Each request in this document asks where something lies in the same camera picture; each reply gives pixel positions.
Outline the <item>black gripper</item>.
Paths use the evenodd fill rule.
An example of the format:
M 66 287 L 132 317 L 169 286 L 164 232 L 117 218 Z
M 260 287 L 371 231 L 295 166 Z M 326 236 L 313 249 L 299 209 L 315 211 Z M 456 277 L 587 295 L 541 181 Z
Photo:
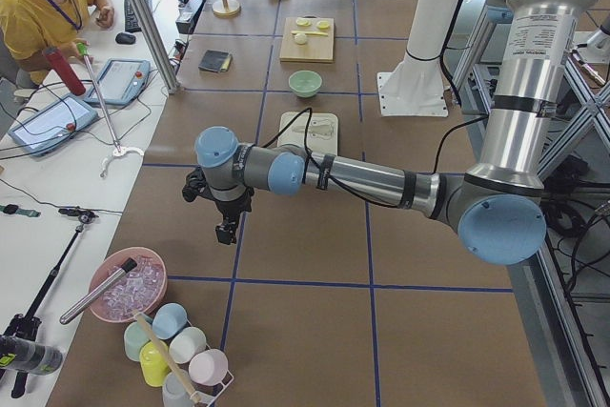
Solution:
M 223 222 L 215 226 L 217 241 L 224 245 L 236 243 L 237 225 L 243 213 L 252 210 L 254 189 L 242 184 L 230 185 L 228 189 L 215 188 L 197 166 L 185 178 L 182 188 L 185 201 L 191 203 L 198 197 L 211 200 L 222 213 Z

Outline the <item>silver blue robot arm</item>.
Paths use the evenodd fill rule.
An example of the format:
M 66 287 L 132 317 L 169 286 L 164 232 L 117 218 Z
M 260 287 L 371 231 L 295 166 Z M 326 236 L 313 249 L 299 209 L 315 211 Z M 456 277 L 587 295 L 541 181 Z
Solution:
M 488 0 L 513 14 L 478 163 L 463 176 L 413 173 L 306 147 L 241 143 L 225 127 L 195 140 L 197 168 L 185 200 L 211 200 L 223 219 L 216 237 L 235 240 L 254 191 L 293 195 L 303 184 L 340 189 L 375 204 L 416 210 L 451 227 L 464 247 L 493 264 L 511 265 L 543 244 L 539 159 L 557 106 L 572 37 L 597 0 Z

